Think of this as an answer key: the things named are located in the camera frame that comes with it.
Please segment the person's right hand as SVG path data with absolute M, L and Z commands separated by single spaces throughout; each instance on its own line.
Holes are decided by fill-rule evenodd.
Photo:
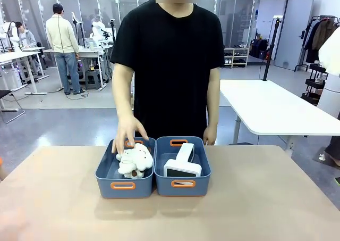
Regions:
M 112 143 L 112 153 L 122 154 L 124 151 L 125 139 L 132 147 L 135 146 L 134 133 L 139 132 L 145 139 L 149 140 L 147 132 L 142 123 L 132 113 L 118 115 L 117 133 Z

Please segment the person's left hand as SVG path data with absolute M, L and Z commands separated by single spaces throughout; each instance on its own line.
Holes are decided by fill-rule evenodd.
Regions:
M 203 133 L 204 145 L 213 146 L 215 144 L 216 137 L 217 137 L 217 127 L 207 126 Z

